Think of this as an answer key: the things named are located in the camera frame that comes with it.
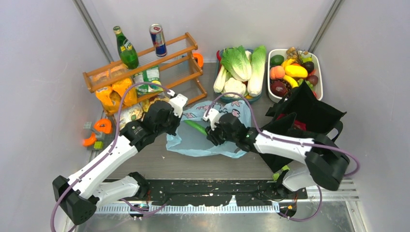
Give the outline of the light blue plastic bag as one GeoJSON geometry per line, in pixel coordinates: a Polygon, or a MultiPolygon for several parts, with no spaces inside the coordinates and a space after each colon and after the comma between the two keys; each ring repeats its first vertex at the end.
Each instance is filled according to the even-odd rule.
{"type": "MultiPolygon", "coordinates": [[[[197,122],[205,128],[209,126],[208,122],[203,121],[203,115],[209,108],[210,104],[211,101],[203,101],[183,112],[176,135],[167,135],[166,148],[168,151],[177,152],[191,157],[205,157],[221,154],[234,159],[240,158],[246,154],[245,151],[240,150],[232,142],[225,142],[219,146],[213,145],[206,139],[206,136],[184,122],[184,120],[188,119],[197,122]]],[[[238,117],[246,127],[251,126],[250,109],[243,100],[227,104],[216,103],[213,108],[222,114],[232,113],[234,116],[238,117]]]]}

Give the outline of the green lettuce leaf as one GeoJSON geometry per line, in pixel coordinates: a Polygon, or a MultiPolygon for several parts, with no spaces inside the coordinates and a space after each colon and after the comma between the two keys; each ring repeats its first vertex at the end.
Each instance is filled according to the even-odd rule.
{"type": "Polygon", "coordinates": [[[224,50],[220,63],[236,80],[247,82],[250,79],[250,60],[242,45],[224,50]]]}

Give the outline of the black tote bag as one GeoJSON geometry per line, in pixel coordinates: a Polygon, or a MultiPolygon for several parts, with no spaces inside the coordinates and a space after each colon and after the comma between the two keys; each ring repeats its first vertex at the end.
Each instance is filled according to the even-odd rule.
{"type": "Polygon", "coordinates": [[[261,127],[270,133],[294,138],[313,138],[315,143],[335,146],[343,130],[342,112],[316,99],[303,83],[291,90],[288,99],[280,100],[266,112],[271,121],[261,127]]]}

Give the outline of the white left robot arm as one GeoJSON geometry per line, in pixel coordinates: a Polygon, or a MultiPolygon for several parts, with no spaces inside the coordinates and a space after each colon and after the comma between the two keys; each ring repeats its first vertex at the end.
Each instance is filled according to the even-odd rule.
{"type": "Polygon", "coordinates": [[[68,178],[60,175],[53,180],[56,201],[74,225],[85,223],[98,208],[116,200],[147,197],[149,182],[138,172],[108,184],[103,181],[122,163],[153,143],[157,136],[175,135],[187,101],[179,94],[169,101],[154,102],[142,120],[128,122],[89,164],[68,178]]]}

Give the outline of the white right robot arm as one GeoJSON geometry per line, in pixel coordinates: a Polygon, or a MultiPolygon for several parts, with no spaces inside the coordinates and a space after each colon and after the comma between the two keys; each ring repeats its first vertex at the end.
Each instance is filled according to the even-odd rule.
{"type": "Polygon", "coordinates": [[[299,189],[318,185],[326,190],[338,190],[350,163],[335,146],[322,145],[312,138],[293,138],[255,127],[246,127],[231,113],[221,114],[211,109],[204,113],[207,139],[214,145],[232,142],[246,152],[291,159],[290,170],[280,175],[276,192],[289,198],[299,189]]]}

